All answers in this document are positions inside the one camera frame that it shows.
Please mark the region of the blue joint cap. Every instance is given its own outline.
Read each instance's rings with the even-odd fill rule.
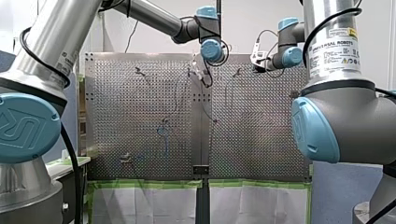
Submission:
[[[299,65],[303,61],[303,51],[297,47],[291,47],[283,52],[282,64],[285,68]]]
[[[0,163],[32,161],[61,133],[61,118],[47,101],[24,93],[0,94]]]
[[[286,29],[289,26],[294,25],[296,23],[298,23],[298,19],[295,17],[285,18],[279,22],[279,24],[277,25],[277,29],[278,29],[278,31],[281,31],[281,30]]]
[[[218,20],[218,13],[215,7],[207,6],[207,7],[200,7],[196,13],[197,17],[203,17],[212,20]]]
[[[329,121],[308,98],[299,97],[291,106],[292,129],[298,149],[312,161],[337,163],[340,148]]]
[[[215,39],[207,39],[201,45],[201,55],[204,60],[216,63],[223,57],[223,50],[219,41]]]

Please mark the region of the robot logo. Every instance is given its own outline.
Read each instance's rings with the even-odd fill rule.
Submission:
[[[45,120],[9,108],[0,107],[0,145],[33,149]]]

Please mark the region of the pegboard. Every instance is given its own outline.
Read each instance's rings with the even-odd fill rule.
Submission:
[[[309,161],[294,145],[290,122],[305,69],[255,74],[248,55],[231,55],[212,70],[213,88],[203,89],[188,75],[191,59],[87,57],[89,179],[192,179],[201,164],[209,165],[209,178],[308,181]]]
[[[248,55],[231,55],[214,79],[210,177],[307,181],[309,161],[294,144],[290,121],[305,69],[256,74]]]
[[[191,179],[190,55],[86,58],[89,179]]]

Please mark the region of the label sticker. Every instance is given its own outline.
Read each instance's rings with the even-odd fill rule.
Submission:
[[[329,31],[329,37],[353,36],[358,38],[358,33],[353,28],[335,28]]]
[[[361,70],[358,40],[334,37],[309,47],[309,69],[312,77],[326,77],[338,70]]]

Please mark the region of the white cloth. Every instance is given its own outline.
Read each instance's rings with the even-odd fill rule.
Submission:
[[[306,224],[308,189],[210,188],[212,224]]]
[[[92,224],[195,224],[196,189],[97,189]]]

